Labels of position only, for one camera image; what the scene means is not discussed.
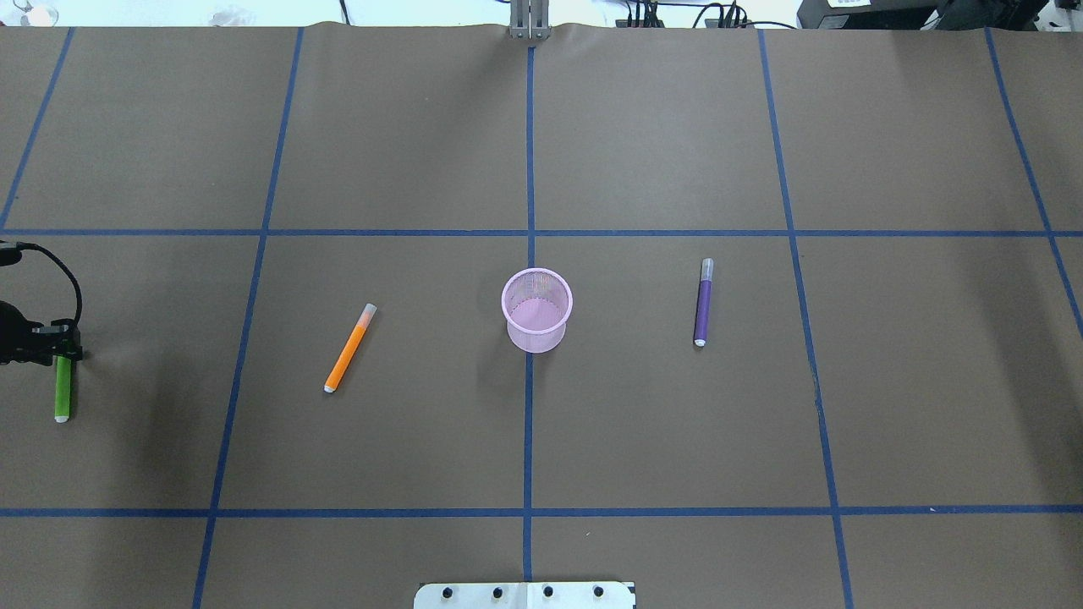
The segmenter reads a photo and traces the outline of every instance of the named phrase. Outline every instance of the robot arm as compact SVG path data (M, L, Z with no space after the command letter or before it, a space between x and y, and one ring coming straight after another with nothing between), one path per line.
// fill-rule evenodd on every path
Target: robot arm
M82 290L79 282L53 252L32 243L0 242L0 267L22 260L23 251L39 251L64 271L75 287L76 312L73 319L53 320L45 325L27 320L13 304L0 300L0 365L30 362L49 366L54 355L73 362L81 360L78 323L82 316Z

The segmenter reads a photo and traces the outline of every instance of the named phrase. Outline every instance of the blue tape line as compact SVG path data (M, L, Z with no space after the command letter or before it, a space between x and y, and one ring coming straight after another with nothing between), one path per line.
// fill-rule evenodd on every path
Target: blue tape line
M48 235L82 237L206 237L206 236L259 236L259 229L3 229L3 235Z
M521 230L440 230L440 229L272 229L268 234L275 237L297 236L362 236L362 237L525 237Z
M532 518L739 518L832 516L828 506L798 507L535 507ZM1083 514L1083 504L967 504L839 506L840 516L943 516L966 514ZM0 518L262 518L262 519L413 519L413 518L522 518L518 507L460 508L87 508L8 507Z
M270 229L272 237L529 237L521 229ZM797 229L799 237L990 237L1046 238L1045 231L921 231L921 230L833 230ZM47 236L260 236L261 229L0 229L0 235ZM1057 237L1083 237L1083 231L1054 231ZM790 231L775 229L696 230L536 230L535 237L788 237Z
M38 139L38 130L41 129L41 121L45 118L49 102L53 99L53 91L56 89L56 81L61 77L61 70L64 69L64 60L67 59L67 52L71 47L71 38L74 37L75 28L69 27L67 36L64 37L64 46L61 47L61 54L56 57L56 66L53 67L53 75L49 78L49 86L45 87L45 95L41 99L41 106L38 107L38 116L35 117L34 127L30 128L30 135L26 139L23 157L18 160L18 167L15 168L15 177L11 181L11 189L8 190L8 198L4 200L3 210L0 211L0 229L4 228L8 223L11 208L15 205L15 194L18 192L19 182L23 181L23 171L26 170L26 164L30 160L30 151L34 148L34 142Z
M712 518L831 516L830 507L538 507L537 518Z
M219 518L521 518L523 510L509 508L390 508L390 509L219 509Z
M799 237L1044 237L1044 231L796 230Z
M1083 514L1083 505L886 505L840 507L843 516L936 516L953 514Z
M534 52L526 49L526 265L535 265L534 218ZM534 354L525 357L525 387L523 409L523 581L534 579Z
M1060 283L1065 286L1068 304L1072 309L1072 316L1075 318L1075 329L1080 333L1080 336L1083 336L1083 316L1080 315L1080 307L1075 301L1075 291L1072 289L1072 282L1068 278L1068 270L1065 269L1065 261L1060 257L1060 248L1057 246L1057 238L1053 233L1053 223L1049 222L1049 215L1045 209L1042 192L1038 187L1038 178L1034 177L1034 168L1030 164L1030 155L1027 154L1027 146L1023 145L1022 135L1019 133L1019 125L1016 122L1015 112L1012 109L1010 100L1008 100L1008 90L1004 86L1001 61L996 54L996 44L993 42L993 30L989 27L986 28L986 46L989 47L989 57L993 62L993 74L996 76L996 87L1001 91L1001 102L1004 104L1004 113L1007 115L1008 126L1012 128L1012 137L1015 138L1016 147L1019 148L1019 158L1022 160L1023 170L1027 171L1030 192L1034 195L1034 203L1038 204L1038 213L1042 218L1042 226L1045 228L1045 235L1049 239L1049 249L1053 251L1053 259L1057 262Z
M0 518L207 518L207 509L117 507L9 507Z
M289 83L286 86L286 100L283 103L282 122L278 126L278 142L275 145L274 165L271 167L271 180L268 184L268 198L263 208L263 223L260 231L260 243L256 248L256 261L252 264L252 281L248 287L248 303L245 307L245 322L240 329L240 345L237 348L237 362L233 372L233 386L230 389L230 405L225 413L225 426L222 430L222 444L218 453L218 466L214 470L214 487L211 491L210 516L207 518L207 530L204 533L204 546L199 557L199 570L196 574L196 587L192 595L193 609L199 609L203 604L204 585L207 582L207 567L210 563L211 547L214 542L216 513L222 497L222 481L225 478L225 463L230 455L230 441L233 437L233 423L237 413L237 397L240 393L240 377L245 368L245 358L248 353L248 336L252 327L252 313L256 309L256 297L260 288L260 273L263 269L263 256L266 250L268 231L271 228L271 213L274 211L274 195L278 185L278 169L282 165L282 153L286 145L286 131L289 126L289 112L293 101L293 88L297 85L297 68L301 60L301 44L304 40L304 28L297 28L297 40L293 43L293 60L289 68Z
M534 51L526 49L526 265L534 267Z
M540 230L535 231L539 237L785 237L788 231L783 230Z
M767 92L767 107L771 119L771 137L774 141L774 159L779 168L779 185L782 191L782 207L786 216L786 230L790 231L790 255L794 264L794 281L797 285L797 302L801 311L801 326L805 331L805 350L808 354L809 368L812 373L812 385L815 391L817 419L820 426L820 449L823 454L824 476L827 480L827 498L831 501L832 523L835 529L835 549L838 554L838 571L843 584L843 600L847 609L853 609L853 593L850 586L850 567L846 557L846 540L843 535L843 518L838 513L838 492L835 487L835 469L831 458L831 440L827 437L827 417L823 410L823 392L820 388L820 368L815 360L815 346L812 342L812 325L809 321L808 301L805 298L805 278L801 273L800 252L797 249L797 232L794 228L794 213L790 200L790 184L786 180L786 164L782 154L782 137L779 133L779 116L774 105L774 89L771 85L771 64L767 55L767 39L764 30L757 31L759 38L759 56L764 66L764 87Z

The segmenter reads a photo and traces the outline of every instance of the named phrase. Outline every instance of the marker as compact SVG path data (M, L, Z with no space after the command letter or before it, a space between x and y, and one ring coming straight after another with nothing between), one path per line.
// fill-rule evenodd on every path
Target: marker
M704 258L700 265L700 297L695 301L695 333L692 344L707 346L707 319L710 316L710 280L715 274L715 261Z
M56 355L56 399L53 403L53 419L66 423L71 415L71 360Z
M376 304L371 302L365 304L365 310L361 312L361 318L357 319L357 325L353 326L353 332L350 333L350 338L345 341L345 347L339 353L338 362L335 362L335 368L331 370L330 376L327 377L327 383L324 384L324 391L334 393L338 389L338 384L342 380L342 375L345 374L345 368L350 365L350 360L353 359L354 351L361 345L361 339L365 336L365 331L368 329L368 323L373 321L374 314L376 314Z

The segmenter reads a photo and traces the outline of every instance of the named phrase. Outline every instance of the metal bracket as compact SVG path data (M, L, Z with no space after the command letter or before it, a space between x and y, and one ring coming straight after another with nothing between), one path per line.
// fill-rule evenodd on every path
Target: metal bracket
M545 40L549 27L549 0L511 0L511 25L508 35L523 40Z
M414 609L636 609L631 582L427 584Z

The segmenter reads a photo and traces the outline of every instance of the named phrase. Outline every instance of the orange marker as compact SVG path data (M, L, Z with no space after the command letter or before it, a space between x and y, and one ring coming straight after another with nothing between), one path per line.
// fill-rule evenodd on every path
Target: orange marker
M338 389L338 384L342 380L342 375L345 374L345 368L350 365L350 360L353 359L354 351L361 345L361 339L365 336L365 331L368 329L368 323L373 321L374 314L376 314L376 304L371 302L365 304L365 310L361 312L357 325L353 326L353 332L350 333L350 338L345 341L345 347L342 348L342 352L339 354L339 361L335 362L335 368L331 371L330 376L327 377L324 391L334 393Z

